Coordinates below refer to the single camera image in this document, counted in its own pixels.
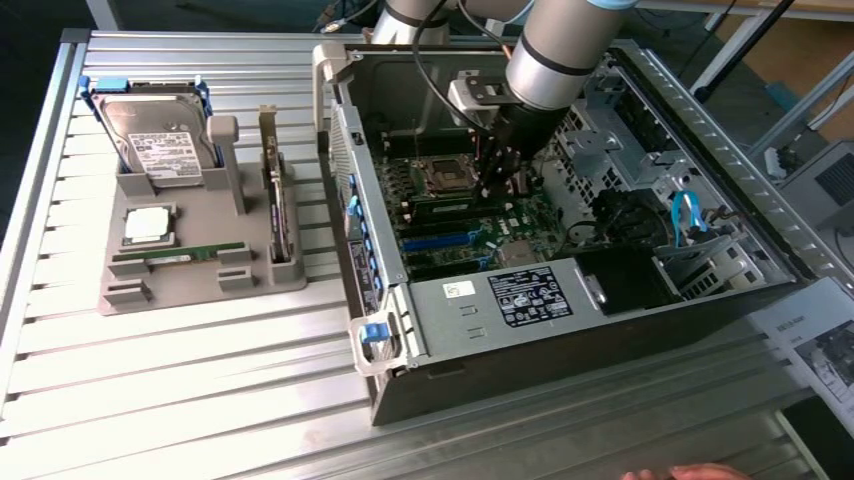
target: finger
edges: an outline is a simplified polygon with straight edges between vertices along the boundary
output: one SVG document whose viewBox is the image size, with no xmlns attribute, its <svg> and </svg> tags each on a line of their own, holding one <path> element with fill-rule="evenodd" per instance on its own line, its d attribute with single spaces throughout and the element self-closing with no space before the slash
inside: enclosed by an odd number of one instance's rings
<svg viewBox="0 0 854 480">
<path fill-rule="evenodd" d="M 676 480 L 750 480 L 750 477 L 734 468 L 716 463 L 674 467 Z"/>
</svg>

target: hard disk drive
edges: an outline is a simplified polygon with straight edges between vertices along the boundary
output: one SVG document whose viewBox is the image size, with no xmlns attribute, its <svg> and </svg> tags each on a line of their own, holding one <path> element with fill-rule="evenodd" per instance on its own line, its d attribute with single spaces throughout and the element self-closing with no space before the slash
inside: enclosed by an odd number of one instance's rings
<svg viewBox="0 0 854 480">
<path fill-rule="evenodd" d="M 155 187 L 202 184 L 202 169 L 222 166 L 207 138 L 207 86 L 197 82 L 131 82 L 102 78 L 82 95 L 122 157 L 123 173 L 146 173 Z"/>
</svg>

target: warning label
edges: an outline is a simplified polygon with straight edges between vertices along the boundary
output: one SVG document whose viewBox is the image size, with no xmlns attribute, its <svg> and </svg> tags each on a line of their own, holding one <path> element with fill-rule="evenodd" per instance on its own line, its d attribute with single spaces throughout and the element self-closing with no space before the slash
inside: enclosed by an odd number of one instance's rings
<svg viewBox="0 0 854 480">
<path fill-rule="evenodd" d="M 573 315 L 550 267 L 496 275 L 490 287 L 512 327 Z"/>
<path fill-rule="evenodd" d="M 133 148 L 151 178 L 202 175 L 197 148 L 189 132 L 131 133 Z"/>
</svg>

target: paper document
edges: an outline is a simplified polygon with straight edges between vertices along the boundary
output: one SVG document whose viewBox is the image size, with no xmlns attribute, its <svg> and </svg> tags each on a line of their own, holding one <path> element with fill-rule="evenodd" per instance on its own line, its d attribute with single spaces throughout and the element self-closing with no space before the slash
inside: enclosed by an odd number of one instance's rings
<svg viewBox="0 0 854 480">
<path fill-rule="evenodd" d="M 824 278 L 752 315 L 854 436 L 854 299 Z"/>
</svg>

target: metal slat table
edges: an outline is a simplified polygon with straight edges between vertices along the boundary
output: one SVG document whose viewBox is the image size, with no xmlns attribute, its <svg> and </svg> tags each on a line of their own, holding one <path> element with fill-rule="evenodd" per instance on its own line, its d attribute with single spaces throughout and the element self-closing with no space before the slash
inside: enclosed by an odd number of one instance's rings
<svg viewBox="0 0 854 480">
<path fill-rule="evenodd" d="M 370 426 L 311 127 L 322 38 L 94 32 L 62 45 L 0 256 L 3 478 L 610 479 L 698 461 L 811 478 L 776 417 L 811 393 L 746 322 L 677 352 Z M 98 315 L 118 158 L 77 98 L 81 74 L 202 75 L 242 125 L 239 161 L 261 152 L 258 105 L 278 105 L 306 290 Z"/>
</svg>

